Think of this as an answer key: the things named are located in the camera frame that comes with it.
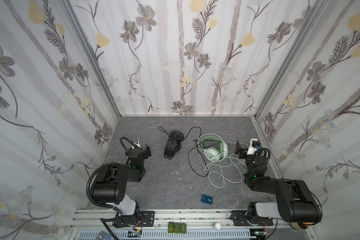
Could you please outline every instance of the white headphones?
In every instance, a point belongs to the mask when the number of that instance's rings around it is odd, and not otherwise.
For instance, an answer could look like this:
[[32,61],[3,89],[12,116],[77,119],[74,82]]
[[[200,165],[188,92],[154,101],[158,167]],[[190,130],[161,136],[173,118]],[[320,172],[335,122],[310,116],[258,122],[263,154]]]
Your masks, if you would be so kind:
[[[205,147],[205,141],[218,143],[215,145],[216,147]],[[228,145],[219,135],[213,133],[207,133],[199,137],[197,146],[198,150],[211,162],[223,160],[228,156]]]

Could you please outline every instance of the table surface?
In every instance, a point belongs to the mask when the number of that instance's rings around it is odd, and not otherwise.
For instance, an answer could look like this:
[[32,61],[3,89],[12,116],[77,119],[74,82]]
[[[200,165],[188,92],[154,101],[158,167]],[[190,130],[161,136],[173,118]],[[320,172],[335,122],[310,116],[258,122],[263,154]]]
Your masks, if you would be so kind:
[[[246,144],[251,138],[257,138],[250,117],[121,117],[104,163],[125,163],[125,151],[119,141],[122,136],[129,139],[139,138],[143,148],[146,144],[150,146],[152,156],[144,161],[146,175],[141,182],[127,183],[126,194],[139,203],[140,209],[246,209],[252,201],[267,201],[267,197],[276,200],[274,195],[251,191],[243,182],[234,184],[225,181],[223,188],[216,188],[208,177],[196,175],[189,165],[187,155],[190,149],[196,146],[193,139],[198,139],[199,129],[190,132],[187,139],[182,142],[181,150],[172,159],[165,159],[163,151],[168,136],[161,132],[158,126],[162,126],[167,132],[181,131],[184,136],[191,127],[199,126],[202,134],[214,133],[225,141],[239,140]],[[234,153],[235,148],[235,144],[228,143],[229,155]],[[197,150],[193,149],[189,157],[195,171],[203,174],[205,164]],[[245,167],[237,160],[232,161],[240,168],[242,174],[246,172]],[[228,159],[221,161],[222,166],[229,164]],[[211,171],[220,172],[220,168],[211,166]],[[234,182],[240,180],[239,171],[233,164],[223,168],[223,175]],[[266,175],[274,177],[269,165]],[[217,173],[212,173],[210,179],[216,186],[223,184],[222,177]],[[213,203],[202,203],[202,194],[213,197]],[[101,208],[89,203],[86,209]]]

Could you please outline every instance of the green block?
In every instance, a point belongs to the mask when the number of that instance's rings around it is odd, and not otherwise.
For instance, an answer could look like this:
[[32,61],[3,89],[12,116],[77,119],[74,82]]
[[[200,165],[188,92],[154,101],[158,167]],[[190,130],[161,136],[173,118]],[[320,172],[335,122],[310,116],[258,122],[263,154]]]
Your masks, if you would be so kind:
[[185,223],[180,224],[180,233],[182,233],[182,234],[187,233],[187,225]]
[[180,223],[179,222],[175,223],[175,233],[180,233]]
[[169,222],[168,223],[168,233],[174,233],[174,231],[175,231],[175,223]]

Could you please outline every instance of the floral wallpaper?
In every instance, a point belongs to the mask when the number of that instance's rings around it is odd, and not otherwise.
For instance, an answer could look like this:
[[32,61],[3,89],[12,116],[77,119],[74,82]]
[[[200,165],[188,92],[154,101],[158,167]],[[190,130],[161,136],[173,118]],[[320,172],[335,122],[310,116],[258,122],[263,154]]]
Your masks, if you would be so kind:
[[114,117],[60,4],[0,1],[0,239],[62,239]]
[[173,115],[254,115],[314,4],[70,2],[121,113]]
[[360,238],[360,0],[327,3],[256,118],[286,177],[323,204],[321,235]]

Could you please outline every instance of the headphones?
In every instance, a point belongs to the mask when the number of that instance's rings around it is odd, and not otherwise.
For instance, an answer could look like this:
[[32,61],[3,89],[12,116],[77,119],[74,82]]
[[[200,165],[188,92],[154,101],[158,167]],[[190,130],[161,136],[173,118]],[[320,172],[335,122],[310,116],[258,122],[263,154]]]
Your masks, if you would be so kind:
[[[216,144],[216,147],[205,147],[205,141],[219,142]],[[197,149],[206,156],[206,158],[211,161],[223,160],[228,156],[228,145],[223,141],[223,139],[213,133],[207,133],[199,137],[197,140]]]
[[179,131],[171,131],[169,139],[164,148],[164,158],[171,159],[176,152],[180,151],[181,143],[184,140],[184,134]]

